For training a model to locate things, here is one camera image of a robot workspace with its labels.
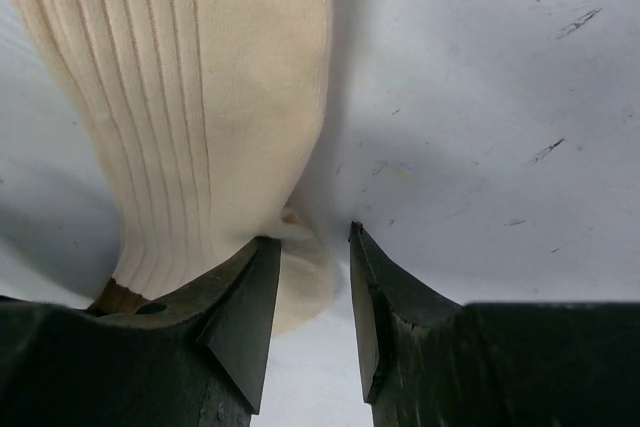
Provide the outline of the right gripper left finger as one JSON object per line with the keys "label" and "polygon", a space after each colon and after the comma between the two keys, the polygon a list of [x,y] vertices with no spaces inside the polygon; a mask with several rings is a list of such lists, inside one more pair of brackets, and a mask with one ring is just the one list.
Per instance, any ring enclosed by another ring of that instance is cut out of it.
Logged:
{"label": "right gripper left finger", "polygon": [[247,426],[261,407],[281,244],[257,238],[131,314],[1,301],[5,426]]}

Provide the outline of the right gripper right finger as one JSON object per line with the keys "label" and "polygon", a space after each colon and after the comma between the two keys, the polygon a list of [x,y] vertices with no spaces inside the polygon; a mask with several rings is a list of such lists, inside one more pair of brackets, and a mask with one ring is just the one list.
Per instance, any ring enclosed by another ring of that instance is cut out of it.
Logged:
{"label": "right gripper right finger", "polygon": [[377,426],[635,426],[635,302],[460,305],[360,223],[350,278],[364,401]]}

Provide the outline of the cream and brown striped sock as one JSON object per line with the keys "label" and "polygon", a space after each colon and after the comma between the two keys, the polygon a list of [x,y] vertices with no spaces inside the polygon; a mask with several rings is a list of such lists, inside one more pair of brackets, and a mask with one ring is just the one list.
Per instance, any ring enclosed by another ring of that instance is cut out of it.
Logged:
{"label": "cream and brown striped sock", "polygon": [[332,302],[331,265],[289,205],[326,109],[331,0],[14,0],[86,126],[121,224],[95,300],[132,312],[282,243],[273,330]]}

